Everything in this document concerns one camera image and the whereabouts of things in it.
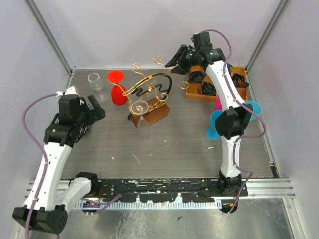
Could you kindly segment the black white striped cloth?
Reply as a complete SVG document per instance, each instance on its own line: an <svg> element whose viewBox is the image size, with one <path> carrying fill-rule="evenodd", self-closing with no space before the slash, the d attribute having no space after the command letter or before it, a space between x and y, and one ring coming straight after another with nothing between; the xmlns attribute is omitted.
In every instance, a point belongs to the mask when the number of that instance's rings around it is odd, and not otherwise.
<svg viewBox="0 0 319 239"><path fill-rule="evenodd" d="M92 112L90 105L86 103L83 97L79 98L79 113L76 117L76 123L79 126L79 135L77 136L76 142L78 142L82 136L84 136L92 122Z"/></svg>

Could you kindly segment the clear wine glass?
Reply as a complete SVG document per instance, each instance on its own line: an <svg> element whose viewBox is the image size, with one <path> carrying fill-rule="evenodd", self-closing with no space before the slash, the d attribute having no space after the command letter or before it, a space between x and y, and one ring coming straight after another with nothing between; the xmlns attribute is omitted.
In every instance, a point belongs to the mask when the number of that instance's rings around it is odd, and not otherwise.
<svg viewBox="0 0 319 239"><path fill-rule="evenodd" d="M104 88L103 80L98 73L91 73L87 77L91 89L94 91L94 97L98 102L105 102L108 99L108 94Z"/></svg>
<svg viewBox="0 0 319 239"><path fill-rule="evenodd" d="M148 112L148 109L148 103L143 100L135 101L131 106L132 113L140 117L138 121L138 129L143 139L146 139L149 136L149 123L144 118L144 114Z"/></svg>

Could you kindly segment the pink wine glass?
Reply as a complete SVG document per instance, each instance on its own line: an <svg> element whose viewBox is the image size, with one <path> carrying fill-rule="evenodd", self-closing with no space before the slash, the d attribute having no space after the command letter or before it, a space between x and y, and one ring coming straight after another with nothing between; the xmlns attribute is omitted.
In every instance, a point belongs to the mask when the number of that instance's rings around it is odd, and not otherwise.
<svg viewBox="0 0 319 239"><path fill-rule="evenodd" d="M216 101L215 101L215 109L217 111L221 111L222 110L222 104L221 104L221 100L219 98L219 96L216 96Z"/></svg>

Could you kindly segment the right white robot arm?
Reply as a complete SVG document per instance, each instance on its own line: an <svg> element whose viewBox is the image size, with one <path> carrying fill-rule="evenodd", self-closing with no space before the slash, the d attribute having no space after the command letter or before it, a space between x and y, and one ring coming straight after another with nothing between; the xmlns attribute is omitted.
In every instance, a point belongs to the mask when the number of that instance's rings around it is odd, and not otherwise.
<svg viewBox="0 0 319 239"><path fill-rule="evenodd" d="M192 42L190 46L182 45L165 67L174 74L186 75L193 66L200 66L213 82L222 109L211 115L206 136L211 140L222 140L218 189L222 195L230 196L242 184L239 149L253 106L246 104L236 90L228 71L228 59L220 48L213 48L209 32L194 34Z"/></svg>

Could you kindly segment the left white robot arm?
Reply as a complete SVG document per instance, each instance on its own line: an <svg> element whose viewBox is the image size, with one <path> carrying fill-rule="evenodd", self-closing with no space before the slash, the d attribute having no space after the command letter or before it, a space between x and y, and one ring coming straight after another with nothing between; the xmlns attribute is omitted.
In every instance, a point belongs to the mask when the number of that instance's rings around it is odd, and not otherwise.
<svg viewBox="0 0 319 239"><path fill-rule="evenodd" d="M32 102L22 114L24 130L42 153L40 167L31 192L22 207L13 210L12 217L25 229L24 237L31 231L59 235L65 228L68 213L86 195L95 197L100 191L100 183L95 173L80 172L62 194L57 195L59 180L73 146L95 122L105 117L93 95L86 99L77 93L54 94L59 98L59 112L45 130L44 145L28 129L25 117L28 110L40 102Z"/></svg>

